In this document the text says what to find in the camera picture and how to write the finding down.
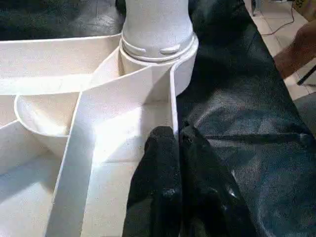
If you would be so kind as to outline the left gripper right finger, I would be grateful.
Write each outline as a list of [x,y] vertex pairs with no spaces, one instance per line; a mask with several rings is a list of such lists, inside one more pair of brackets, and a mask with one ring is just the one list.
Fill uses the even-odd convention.
[[250,211],[232,173],[193,126],[179,134],[186,237],[255,237]]

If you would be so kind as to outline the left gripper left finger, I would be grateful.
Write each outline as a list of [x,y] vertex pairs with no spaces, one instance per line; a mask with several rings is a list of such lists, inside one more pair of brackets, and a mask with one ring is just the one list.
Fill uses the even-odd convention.
[[126,237],[177,237],[182,221],[178,143],[168,126],[154,128],[130,182]]

